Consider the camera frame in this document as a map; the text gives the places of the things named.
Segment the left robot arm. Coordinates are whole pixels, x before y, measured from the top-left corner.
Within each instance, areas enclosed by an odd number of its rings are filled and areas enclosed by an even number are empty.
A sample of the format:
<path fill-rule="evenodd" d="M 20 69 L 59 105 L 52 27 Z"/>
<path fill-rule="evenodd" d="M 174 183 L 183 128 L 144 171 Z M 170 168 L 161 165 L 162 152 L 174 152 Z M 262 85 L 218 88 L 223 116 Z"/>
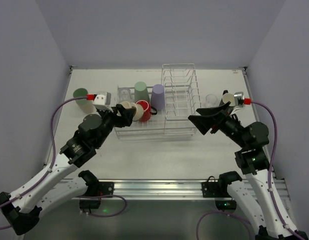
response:
<path fill-rule="evenodd" d="M 43 211 L 39 204 L 45 203 L 43 197 L 62 179 L 93 158 L 113 128 L 131 126 L 135 112 L 135 108 L 126 109 L 117 104 L 108 110 L 87 115 L 49 165 L 18 189 L 0 193 L 1 212 L 16 235 L 27 233 L 39 222 Z"/>

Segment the black mug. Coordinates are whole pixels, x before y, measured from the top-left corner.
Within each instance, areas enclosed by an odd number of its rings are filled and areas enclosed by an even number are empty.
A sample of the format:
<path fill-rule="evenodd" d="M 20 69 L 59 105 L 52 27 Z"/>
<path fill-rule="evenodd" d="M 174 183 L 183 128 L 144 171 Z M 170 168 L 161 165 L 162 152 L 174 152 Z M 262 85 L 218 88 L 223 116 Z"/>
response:
<path fill-rule="evenodd" d="M 234 107 L 236 104 L 234 94 L 229 93 L 228 90 L 223 91 L 221 100 L 224 104 L 230 103 L 229 104 L 230 107 Z"/>

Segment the light green cup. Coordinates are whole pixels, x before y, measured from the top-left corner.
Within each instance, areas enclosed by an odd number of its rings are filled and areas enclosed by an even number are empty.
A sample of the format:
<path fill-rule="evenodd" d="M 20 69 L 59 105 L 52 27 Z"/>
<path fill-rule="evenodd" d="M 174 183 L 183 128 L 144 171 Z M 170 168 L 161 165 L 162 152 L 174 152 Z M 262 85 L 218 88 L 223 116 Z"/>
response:
<path fill-rule="evenodd" d="M 73 92 L 72 96 L 73 96 L 74 98 L 79 98 L 79 97 L 86 97 L 87 94 L 88 94 L 88 90 L 87 90 L 86 88 L 78 88 L 78 89 L 76 89 L 76 90 Z M 78 106 L 84 106 L 84 105 L 86 105 L 87 103 L 88 103 L 88 101 L 87 101 L 86 99 L 77 99 L 77 100 L 76 100 L 76 104 L 77 104 Z"/>

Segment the cream and brown cup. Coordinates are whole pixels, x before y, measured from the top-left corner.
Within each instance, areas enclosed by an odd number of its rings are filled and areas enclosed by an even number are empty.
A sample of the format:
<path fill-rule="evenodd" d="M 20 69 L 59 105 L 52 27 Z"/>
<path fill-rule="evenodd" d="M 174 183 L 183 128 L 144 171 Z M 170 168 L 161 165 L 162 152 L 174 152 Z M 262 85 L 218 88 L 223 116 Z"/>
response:
<path fill-rule="evenodd" d="M 133 115 L 133 122 L 139 121 L 142 116 L 144 115 L 144 109 L 140 104 L 134 103 L 134 102 L 129 102 L 129 101 L 121 101 L 120 104 L 125 108 L 125 109 L 135 109 L 135 113 Z"/>

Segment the aluminium mounting rail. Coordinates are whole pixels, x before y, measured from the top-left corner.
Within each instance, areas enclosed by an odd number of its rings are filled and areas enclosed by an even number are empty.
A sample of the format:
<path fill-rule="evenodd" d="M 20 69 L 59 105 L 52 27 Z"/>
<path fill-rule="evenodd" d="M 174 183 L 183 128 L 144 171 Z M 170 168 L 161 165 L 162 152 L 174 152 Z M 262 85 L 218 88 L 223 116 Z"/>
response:
<path fill-rule="evenodd" d="M 109 192 L 126 200 L 153 200 L 153 201 L 199 201 L 208 200 L 203 197 L 202 183 L 205 179 L 184 180 L 119 180 L 101 179 L 101 183 L 112 182 Z"/>

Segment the red mug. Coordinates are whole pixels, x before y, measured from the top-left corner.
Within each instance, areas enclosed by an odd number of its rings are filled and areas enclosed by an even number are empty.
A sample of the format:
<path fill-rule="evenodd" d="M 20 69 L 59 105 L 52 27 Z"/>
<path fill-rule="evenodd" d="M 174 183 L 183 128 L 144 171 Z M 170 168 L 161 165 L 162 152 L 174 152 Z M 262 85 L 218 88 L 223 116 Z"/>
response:
<path fill-rule="evenodd" d="M 147 122 L 152 116 L 158 114 L 158 110 L 146 100 L 138 100 L 136 104 L 142 106 L 143 109 L 142 117 L 138 120 L 139 122 Z"/>

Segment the purple cup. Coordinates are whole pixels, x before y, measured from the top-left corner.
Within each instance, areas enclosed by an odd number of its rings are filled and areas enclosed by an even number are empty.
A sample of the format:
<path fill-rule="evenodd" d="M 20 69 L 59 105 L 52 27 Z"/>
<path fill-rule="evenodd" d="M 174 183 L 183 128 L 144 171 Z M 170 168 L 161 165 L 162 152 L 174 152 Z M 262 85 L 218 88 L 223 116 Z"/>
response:
<path fill-rule="evenodd" d="M 156 84 L 152 87 L 150 105 L 159 111 L 164 109 L 165 89 L 162 84 Z"/>

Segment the green cup in low rack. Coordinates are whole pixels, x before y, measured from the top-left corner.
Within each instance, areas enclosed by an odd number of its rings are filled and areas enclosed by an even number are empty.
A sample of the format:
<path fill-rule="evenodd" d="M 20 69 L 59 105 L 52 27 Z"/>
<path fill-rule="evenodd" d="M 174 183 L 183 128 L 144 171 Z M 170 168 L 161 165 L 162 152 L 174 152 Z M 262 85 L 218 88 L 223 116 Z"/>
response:
<path fill-rule="evenodd" d="M 150 96 L 148 92 L 148 88 L 145 82 L 138 81 L 134 85 L 134 101 L 145 100 L 150 102 Z"/>

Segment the clear glass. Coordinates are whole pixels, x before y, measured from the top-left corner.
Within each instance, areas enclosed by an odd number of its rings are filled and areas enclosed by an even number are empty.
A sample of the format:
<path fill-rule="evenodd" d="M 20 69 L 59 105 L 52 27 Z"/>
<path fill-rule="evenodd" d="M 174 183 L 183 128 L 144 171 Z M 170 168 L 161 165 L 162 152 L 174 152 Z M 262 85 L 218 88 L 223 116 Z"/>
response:
<path fill-rule="evenodd" d="M 132 101 L 131 90 L 127 87 L 118 88 L 118 99 L 120 102 L 122 101 Z"/>
<path fill-rule="evenodd" d="M 218 98 L 214 94 L 208 94 L 205 97 L 205 106 L 207 108 L 216 107 L 218 104 Z"/>

